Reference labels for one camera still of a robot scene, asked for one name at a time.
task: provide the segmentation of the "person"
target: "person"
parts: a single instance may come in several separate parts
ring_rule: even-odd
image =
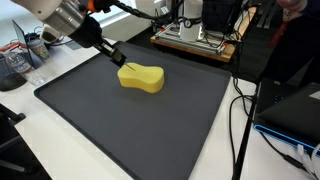
[[[304,65],[310,65],[300,85],[320,83],[320,0],[277,0],[290,12],[290,21],[259,76],[287,82]]]

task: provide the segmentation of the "power cord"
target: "power cord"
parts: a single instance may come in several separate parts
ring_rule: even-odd
[[[312,177],[314,177],[316,180],[319,180],[319,178],[317,177],[316,174],[314,173],[310,173],[310,171],[307,169],[307,166],[304,163],[301,163],[300,161],[296,160],[295,158],[291,157],[290,155],[284,154],[282,152],[280,152],[277,148],[275,148],[271,142],[267,139],[267,137],[261,133],[261,136],[263,137],[263,139],[268,143],[268,145],[274,150],[276,151],[285,161],[287,161],[289,164],[295,166],[298,169],[301,169],[303,171],[305,171],[306,173],[310,174]]]
[[[243,108],[244,108],[244,112],[247,114],[247,116],[249,116],[249,113],[246,109],[246,100],[254,102],[256,101],[256,97],[255,96],[251,96],[251,95],[244,95],[242,93],[242,91],[240,90],[240,88],[238,87],[238,78],[234,77],[233,78],[233,86],[235,88],[235,90],[239,93],[240,96],[234,98],[230,104],[229,107],[229,138],[230,138],[230,144],[231,144],[231,150],[232,150],[232,162],[233,162],[233,174],[235,172],[235,168],[236,168],[236,158],[235,158],[235,148],[234,148],[234,143],[233,143],[233,135],[232,135],[232,106],[234,104],[235,101],[237,101],[238,99],[242,99],[242,103],[243,103]]]
[[[138,9],[134,9],[130,6],[127,6],[126,4],[118,1],[118,0],[111,0],[112,3],[117,6],[118,8],[122,9],[125,12],[128,12],[134,16],[137,16],[139,18],[144,18],[144,19],[150,19],[150,20],[154,20],[154,21],[167,21],[172,14],[177,11],[179,9],[179,7],[184,3],[184,0],[179,1],[179,3],[172,9],[172,11],[170,11],[167,14],[161,15],[161,16],[150,16],[142,11],[139,11]]]
[[[209,46],[212,47],[212,48],[218,48],[218,47],[220,47],[220,46],[223,44],[223,42],[225,42],[225,37],[226,37],[225,34],[223,34],[220,43],[219,43],[218,45],[215,45],[215,46],[209,42],[208,36],[211,36],[211,37],[213,37],[213,38],[217,38],[217,37],[215,37],[214,35],[208,33],[207,31],[205,31],[204,38],[205,38],[205,40],[207,41],[207,43],[209,44]]]

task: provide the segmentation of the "white wall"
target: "white wall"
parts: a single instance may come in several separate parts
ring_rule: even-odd
[[[12,39],[17,38],[12,20],[15,20],[25,33],[33,32],[35,27],[42,25],[42,22],[29,11],[10,0],[1,0],[0,7],[2,9],[0,11],[0,46],[4,46],[10,43]]]
[[[154,0],[136,0],[136,6],[140,11],[154,15]],[[109,39],[127,41],[150,26],[150,20],[127,14],[124,18],[103,27],[103,35]]]

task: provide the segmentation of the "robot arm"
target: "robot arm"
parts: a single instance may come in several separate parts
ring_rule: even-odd
[[[78,0],[12,0],[29,10],[40,21],[48,24],[64,36],[69,36],[84,48],[94,46],[105,55],[111,57],[117,66],[125,63],[126,57],[102,38],[100,24],[87,15],[86,8]],[[113,0],[90,0],[89,8],[98,11],[109,9]]]

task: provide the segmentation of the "white table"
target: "white table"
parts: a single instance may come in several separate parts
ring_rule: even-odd
[[[73,51],[66,46],[54,47],[51,59],[39,71],[48,81],[89,59],[98,51],[79,49]],[[252,95],[256,86],[239,81],[244,94]],[[131,179],[116,163],[87,140],[67,121],[38,100],[33,91],[36,87],[24,86],[0,94],[0,102],[27,118],[15,128],[53,179]],[[231,179],[232,154],[228,135],[228,116],[231,101],[238,96],[230,82],[221,103],[209,136],[193,169],[190,179]],[[238,152],[244,133],[247,116],[241,101],[234,104],[232,111],[233,133]]]

